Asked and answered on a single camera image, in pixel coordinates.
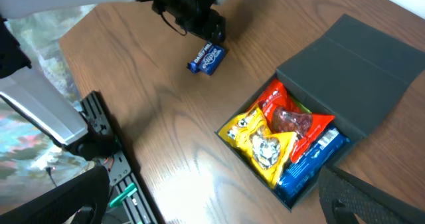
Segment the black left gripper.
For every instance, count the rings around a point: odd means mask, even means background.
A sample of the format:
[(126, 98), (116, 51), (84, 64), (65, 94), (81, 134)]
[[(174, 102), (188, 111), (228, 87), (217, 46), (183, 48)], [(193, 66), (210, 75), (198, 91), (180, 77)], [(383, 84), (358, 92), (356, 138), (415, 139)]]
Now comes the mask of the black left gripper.
[(222, 5), (226, 0), (139, 0), (152, 2), (152, 10), (164, 16), (168, 12), (180, 26), (182, 36), (191, 33), (202, 40), (220, 44), (226, 38), (226, 20), (212, 5)]

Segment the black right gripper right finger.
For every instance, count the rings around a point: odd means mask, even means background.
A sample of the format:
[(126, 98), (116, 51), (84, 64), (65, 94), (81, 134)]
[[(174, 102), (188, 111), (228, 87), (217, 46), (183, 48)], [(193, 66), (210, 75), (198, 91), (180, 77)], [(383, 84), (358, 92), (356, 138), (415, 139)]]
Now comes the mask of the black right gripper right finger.
[(319, 202), (326, 222), (423, 223), (424, 212), (336, 167), (319, 172)]

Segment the dark blue Dairy Milk bar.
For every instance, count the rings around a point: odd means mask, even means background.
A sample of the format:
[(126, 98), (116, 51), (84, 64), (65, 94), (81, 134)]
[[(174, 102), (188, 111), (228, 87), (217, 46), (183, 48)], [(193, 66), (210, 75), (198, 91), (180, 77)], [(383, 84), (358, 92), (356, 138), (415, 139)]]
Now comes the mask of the dark blue Dairy Milk bar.
[(199, 65), (205, 55), (208, 53), (208, 51), (212, 47), (212, 43), (207, 42), (206, 45), (202, 47), (202, 49), (198, 52), (196, 58), (190, 62), (187, 63), (187, 69), (189, 69), (192, 73), (196, 74), (200, 71)]

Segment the light blue cookie pack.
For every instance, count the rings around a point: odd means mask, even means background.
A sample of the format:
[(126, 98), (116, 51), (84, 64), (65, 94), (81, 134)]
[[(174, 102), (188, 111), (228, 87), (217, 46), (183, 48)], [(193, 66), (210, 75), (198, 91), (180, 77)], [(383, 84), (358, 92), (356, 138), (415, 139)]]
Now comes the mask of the light blue cookie pack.
[(276, 195), (291, 205), (306, 184), (316, 175), (322, 165), (350, 139), (335, 126), (324, 131), (301, 158), (287, 168), (275, 187)]

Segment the blue Eclipse mint box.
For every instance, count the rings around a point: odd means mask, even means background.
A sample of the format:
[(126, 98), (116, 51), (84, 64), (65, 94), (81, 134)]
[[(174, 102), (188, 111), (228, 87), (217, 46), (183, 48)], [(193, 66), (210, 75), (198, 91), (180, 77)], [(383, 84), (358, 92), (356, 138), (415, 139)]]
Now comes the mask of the blue Eclipse mint box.
[(211, 76), (218, 68), (225, 54), (226, 51), (224, 48), (212, 43), (207, 43), (201, 51), (198, 69)]

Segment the gummy worms candy bag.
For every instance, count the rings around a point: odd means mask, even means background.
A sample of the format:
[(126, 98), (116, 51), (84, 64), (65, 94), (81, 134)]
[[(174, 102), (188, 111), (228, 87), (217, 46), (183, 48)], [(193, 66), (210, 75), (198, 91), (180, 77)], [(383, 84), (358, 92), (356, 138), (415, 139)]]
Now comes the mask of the gummy worms candy bag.
[(291, 99), (296, 104), (296, 106), (301, 110), (302, 113), (311, 114), (311, 111), (308, 108), (306, 108), (298, 99), (296, 99), (293, 96), (291, 96)]

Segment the red snack bag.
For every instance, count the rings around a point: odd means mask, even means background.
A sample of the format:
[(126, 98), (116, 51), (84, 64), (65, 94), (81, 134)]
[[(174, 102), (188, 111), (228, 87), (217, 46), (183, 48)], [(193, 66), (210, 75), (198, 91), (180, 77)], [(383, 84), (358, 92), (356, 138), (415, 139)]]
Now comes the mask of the red snack bag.
[(335, 119), (331, 114), (304, 112), (297, 105), (286, 87), (274, 78), (254, 102), (262, 110), (273, 133), (295, 132), (297, 142), (290, 153), (290, 161), (296, 163), (310, 145)]

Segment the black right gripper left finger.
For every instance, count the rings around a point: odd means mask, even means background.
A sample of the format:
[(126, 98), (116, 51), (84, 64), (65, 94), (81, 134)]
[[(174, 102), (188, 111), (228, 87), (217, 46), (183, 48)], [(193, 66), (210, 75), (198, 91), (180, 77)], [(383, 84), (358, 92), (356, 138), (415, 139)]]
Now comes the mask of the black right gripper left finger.
[(1, 215), (1, 223), (64, 223), (88, 207), (84, 223), (101, 223), (110, 194), (104, 166), (96, 166), (45, 194)]

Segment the yellow snack bag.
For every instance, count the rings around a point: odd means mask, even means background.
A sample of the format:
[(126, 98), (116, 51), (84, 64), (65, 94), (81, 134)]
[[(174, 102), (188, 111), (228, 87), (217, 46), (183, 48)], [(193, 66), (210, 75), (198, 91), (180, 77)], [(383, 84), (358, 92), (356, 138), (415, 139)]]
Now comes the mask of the yellow snack bag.
[(218, 135), (241, 151), (272, 189), (280, 180), (284, 164), (298, 140), (295, 132), (273, 133), (257, 104), (231, 119)]

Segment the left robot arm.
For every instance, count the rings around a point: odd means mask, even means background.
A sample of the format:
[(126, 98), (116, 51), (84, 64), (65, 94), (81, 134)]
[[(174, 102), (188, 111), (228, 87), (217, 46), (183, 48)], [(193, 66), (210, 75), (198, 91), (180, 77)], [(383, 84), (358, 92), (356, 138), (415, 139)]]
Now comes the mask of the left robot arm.
[(1, 0), (1, 101), (39, 129), (58, 148), (86, 160), (108, 158), (119, 144), (93, 112), (77, 111), (76, 90), (58, 47), (59, 36), (94, 6), (150, 2), (171, 28), (210, 43), (225, 39), (225, 19), (216, 6), (226, 0)]

